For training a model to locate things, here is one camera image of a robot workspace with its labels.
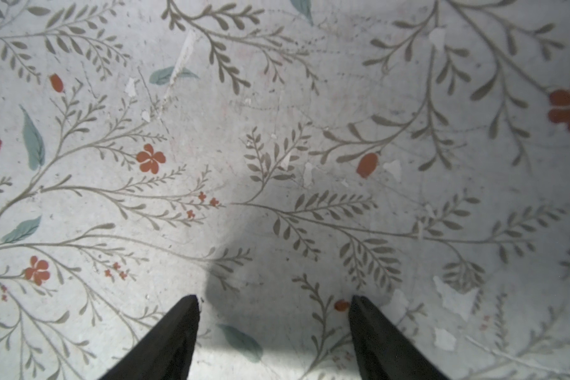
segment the green leaf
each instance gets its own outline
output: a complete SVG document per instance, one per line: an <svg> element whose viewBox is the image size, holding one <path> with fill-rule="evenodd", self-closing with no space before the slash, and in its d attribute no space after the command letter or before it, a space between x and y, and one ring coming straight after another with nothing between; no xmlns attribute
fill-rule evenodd
<svg viewBox="0 0 570 380"><path fill-rule="evenodd" d="M294 6L294 8L296 8L297 11L302 13L302 15L304 15L308 19L308 22L311 23L311 26L313 26L312 14L311 14L311 0L289 0L289 1Z"/></svg>
<svg viewBox="0 0 570 380"><path fill-rule="evenodd" d="M232 326L218 325L218 327L224 332L230 346L243 354L247 360L257 363L262 359L264 350L254 338Z"/></svg>
<svg viewBox="0 0 570 380"><path fill-rule="evenodd" d="M43 7L28 7L27 11L30 12L34 16L44 16L51 13L50 10L43 8Z"/></svg>
<svg viewBox="0 0 570 380"><path fill-rule="evenodd" d="M164 69L157 70L150 75L150 79L148 81L153 85L166 85L171 79L171 74L173 73L174 68L175 66L169 66L165 67ZM177 76L180 78L199 78L198 75L186 68L179 72Z"/></svg>
<svg viewBox="0 0 570 380"><path fill-rule="evenodd" d="M44 142L27 111L21 105L19 107L23 111L23 142L27 148L28 165L31 170L36 170L44 165Z"/></svg>
<svg viewBox="0 0 570 380"><path fill-rule="evenodd" d="M2 238L2 242L6 244L16 243L20 240L23 240L29 237L32 233L36 232L38 229L38 225L40 225L40 217L36 219L30 219L19 223L14 230L9 232L8 234L4 235Z"/></svg>

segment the painted floor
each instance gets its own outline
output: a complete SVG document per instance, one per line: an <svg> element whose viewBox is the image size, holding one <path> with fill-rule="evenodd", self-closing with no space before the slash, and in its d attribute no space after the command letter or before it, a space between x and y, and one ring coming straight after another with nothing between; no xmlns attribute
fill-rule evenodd
<svg viewBox="0 0 570 380"><path fill-rule="evenodd" d="M193 379L570 379L570 0L0 0L0 379L187 294Z"/></svg>

